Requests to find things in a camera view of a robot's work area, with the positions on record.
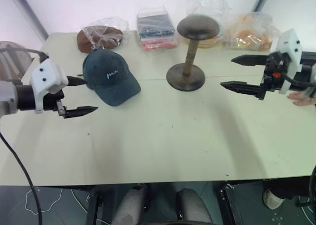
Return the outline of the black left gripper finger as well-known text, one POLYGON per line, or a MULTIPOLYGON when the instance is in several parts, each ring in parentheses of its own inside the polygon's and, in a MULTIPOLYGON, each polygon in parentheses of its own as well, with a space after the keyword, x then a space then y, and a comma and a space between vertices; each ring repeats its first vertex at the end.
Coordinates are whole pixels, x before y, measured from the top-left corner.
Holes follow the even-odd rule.
POLYGON ((79 85, 86 85, 87 82, 79 77, 74 76, 67 76, 68 79, 68 86, 79 86, 79 85))
POLYGON ((97 109, 98 107, 83 106, 83 107, 77 107, 76 109, 73 109, 73 110, 65 110, 64 118, 74 118, 74 117, 84 116, 86 114, 94 112, 97 109))

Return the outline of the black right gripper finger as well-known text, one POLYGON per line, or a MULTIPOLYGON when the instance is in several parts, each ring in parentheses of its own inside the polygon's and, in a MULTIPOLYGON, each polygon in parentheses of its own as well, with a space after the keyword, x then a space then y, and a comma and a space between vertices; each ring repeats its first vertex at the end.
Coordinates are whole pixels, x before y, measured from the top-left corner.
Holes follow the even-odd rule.
POLYGON ((252 55, 252 54, 246 54, 241 55, 233 58, 231 62, 237 63, 243 66, 265 66, 268 55, 252 55))
POLYGON ((230 91, 255 96, 259 100, 262 100, 261 88, 258 85, 252 85, 242 81, 226 81, 221 82, 220 85, 230 91))

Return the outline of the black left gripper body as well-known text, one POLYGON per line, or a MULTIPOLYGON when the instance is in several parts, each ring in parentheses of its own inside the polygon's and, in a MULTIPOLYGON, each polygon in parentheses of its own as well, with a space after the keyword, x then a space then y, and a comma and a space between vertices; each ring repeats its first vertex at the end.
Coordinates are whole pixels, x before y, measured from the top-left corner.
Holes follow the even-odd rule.
POLYGON ((64 97, 63 90, 60 90, 55 94, 46 94, 43 98, 43 110, 58 112, 59 116, 66 118, 66 107, 61 101, 64 97))

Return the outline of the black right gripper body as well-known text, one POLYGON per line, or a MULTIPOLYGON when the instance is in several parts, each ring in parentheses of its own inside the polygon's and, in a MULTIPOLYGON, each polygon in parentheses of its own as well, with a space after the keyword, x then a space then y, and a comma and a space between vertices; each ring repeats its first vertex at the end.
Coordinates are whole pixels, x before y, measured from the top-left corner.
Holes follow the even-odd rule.
POLYGON ((288 55, 279 51, 272 52, 268 55, 263 77, 260 83, 260 90, 257 94, 259 100, 264 100, 266 92, 280 90, 288 70, 288 55))

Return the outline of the bystander bare hand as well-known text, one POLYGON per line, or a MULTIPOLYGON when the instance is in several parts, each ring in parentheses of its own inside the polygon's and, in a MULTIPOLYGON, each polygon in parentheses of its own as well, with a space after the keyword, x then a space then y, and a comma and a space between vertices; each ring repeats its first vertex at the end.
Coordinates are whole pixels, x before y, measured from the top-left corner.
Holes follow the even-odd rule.
POLYGON ((287 95, 287 97, 288 99, 293 101, 294 105, 297 106, 309 106, 316 104, 315 98, 309 98, 305 96, 302 92, 292 92, 289 95, 287 95))

